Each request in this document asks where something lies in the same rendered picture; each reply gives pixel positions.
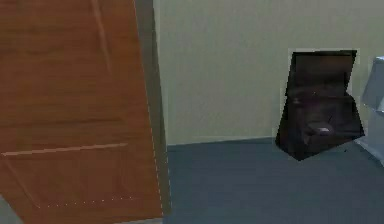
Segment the black waste bin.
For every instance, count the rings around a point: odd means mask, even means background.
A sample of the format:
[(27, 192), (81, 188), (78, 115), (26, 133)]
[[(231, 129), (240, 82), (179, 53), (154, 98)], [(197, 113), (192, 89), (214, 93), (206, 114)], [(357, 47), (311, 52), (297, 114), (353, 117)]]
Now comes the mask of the black waste bin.
[(294, 52), (275, 144), (304, 160), (364, 135), (347, 92), (357, 51)]

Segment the brown wooden room door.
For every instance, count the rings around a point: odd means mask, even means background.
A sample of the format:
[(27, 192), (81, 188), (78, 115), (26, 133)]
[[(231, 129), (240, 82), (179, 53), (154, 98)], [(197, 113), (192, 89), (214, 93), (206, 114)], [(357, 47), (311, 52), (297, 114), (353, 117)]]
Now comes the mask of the brown wooden room door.
[(22, 224), (170, 212), (153, 0), (0, 0), (0, 196)]

